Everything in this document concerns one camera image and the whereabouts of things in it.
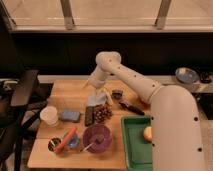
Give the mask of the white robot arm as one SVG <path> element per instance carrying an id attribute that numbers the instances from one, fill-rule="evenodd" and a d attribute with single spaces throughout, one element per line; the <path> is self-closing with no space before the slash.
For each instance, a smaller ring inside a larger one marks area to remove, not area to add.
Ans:
<path id="1" fill-rule="evenodd" d="M 192 94 L 122 65 L 115 51 L 98 53 L 88 83 L 100 89 L 110 74 L 150 105 L 153 171 L 206 171 L 199 110 Z"/>

